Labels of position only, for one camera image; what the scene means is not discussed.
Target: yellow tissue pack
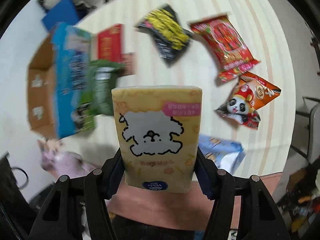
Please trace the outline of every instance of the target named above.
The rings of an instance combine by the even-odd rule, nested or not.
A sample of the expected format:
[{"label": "yellow tissue pack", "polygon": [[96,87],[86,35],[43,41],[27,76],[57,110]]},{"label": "yellow tissue pack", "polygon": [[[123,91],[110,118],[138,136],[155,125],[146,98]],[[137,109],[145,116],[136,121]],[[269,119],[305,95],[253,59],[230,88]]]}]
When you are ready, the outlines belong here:
[{"label": "yellow tissue pack", "polygon": [[198,146],[202,90],[137,86],[112,90],[116,130],[128,185],[189,191]]}]

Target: panda face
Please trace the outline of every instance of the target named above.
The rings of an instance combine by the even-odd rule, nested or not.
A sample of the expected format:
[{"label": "panda face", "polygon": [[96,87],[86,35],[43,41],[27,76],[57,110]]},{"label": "panda face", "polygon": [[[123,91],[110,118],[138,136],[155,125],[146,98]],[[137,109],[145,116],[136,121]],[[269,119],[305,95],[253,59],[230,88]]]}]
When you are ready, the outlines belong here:
[{"label": "panda face", "polygon": [[249,104],[241,98],[233,97],[227,104],[227,110],[231,114],[248,114]]}]

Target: pink label with white text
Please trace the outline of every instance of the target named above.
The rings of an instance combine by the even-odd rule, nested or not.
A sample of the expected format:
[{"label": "pink label with white text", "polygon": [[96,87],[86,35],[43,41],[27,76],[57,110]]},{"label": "pink label with white text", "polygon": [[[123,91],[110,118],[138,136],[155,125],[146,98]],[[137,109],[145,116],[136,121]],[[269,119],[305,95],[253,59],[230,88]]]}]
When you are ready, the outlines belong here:
[{"label": "pink label with white text", "polygon": [[166,116],[193,116],[201,114],[201,103],[165,102],[162,111]]}]

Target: pink cloth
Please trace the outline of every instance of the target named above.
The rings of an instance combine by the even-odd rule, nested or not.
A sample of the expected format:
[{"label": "pink cloth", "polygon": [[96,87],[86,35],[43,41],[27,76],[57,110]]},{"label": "pink cloth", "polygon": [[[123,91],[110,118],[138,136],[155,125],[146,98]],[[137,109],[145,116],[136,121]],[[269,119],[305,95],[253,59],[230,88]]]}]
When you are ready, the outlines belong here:
[{"label": "pink cloth", "polygon": [[[269,192],[275,190],[280,173],[261,177]],[[124,180],[108,204],[114,214],[148,225],[180,230],[204,231],[213,201],[202,194],[198,182],[192,182],[185,194],[155,192],[128,186]],[[238,228],[240,197],[235,198],[231,228]]]}]

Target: white cartoon dog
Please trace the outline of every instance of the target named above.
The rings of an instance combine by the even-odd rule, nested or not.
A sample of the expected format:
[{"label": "white cartoon dog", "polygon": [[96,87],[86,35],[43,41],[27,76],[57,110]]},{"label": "white cartoon dog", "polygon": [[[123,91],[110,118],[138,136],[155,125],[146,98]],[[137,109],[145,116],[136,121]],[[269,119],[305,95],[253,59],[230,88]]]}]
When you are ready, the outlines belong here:
[{"label": "white cartoon dog", "polygon": [[121,115],[119,122],[127,125],[122,137],[127,142],[134,142],[130,150],[135,156],[156,153],[163,155],[167,152],[176,154],[182,148],[182,142],[172,137],[184,132],[182,123],[166,116],[163,111],[126,112]]}]

